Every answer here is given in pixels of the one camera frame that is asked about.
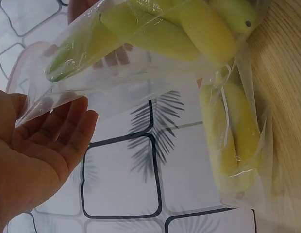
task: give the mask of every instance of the wooden table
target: wooden table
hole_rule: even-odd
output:
[[[271,213],[257,214],[258,233],[301,233],[301,0],[273,0],[249,44],[275,153]]]

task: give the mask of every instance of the sealed plastic bag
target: sealed plastic bag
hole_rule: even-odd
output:
[[[264,211],[271,190],[272,125],[253,83],[248,49],[206,81],[200,104],[221,202]]]
[[[32,47],[18,60],[12,75],[30,78],[18,124],[94,91],[108,106],[102,119],[167,92],[179,80],[210,75],[235,56],[269,2],[101,0],[53,44]],[[132,45],[128,61],[111,66],[104,57],[124,43]],[[119,108],[110,93],[118,94]]]

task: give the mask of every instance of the plastic wrap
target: plastic wrap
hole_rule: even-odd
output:
[[[101,0],[53,43],[36,44],[18,59],[12,77],[29,77],[30,90],[17,124],[91,92],[104,106],[103,119],[178,81],[210,75],[235,56],[269,2]],[[125,59],[117,53],[124,44],[131,45]],[[113,107],[111,93],[122,104]]]
[[[253,83],[248,48],[202,82],[200,104],[221,202],[264,212],[271,191],[272,124]]]

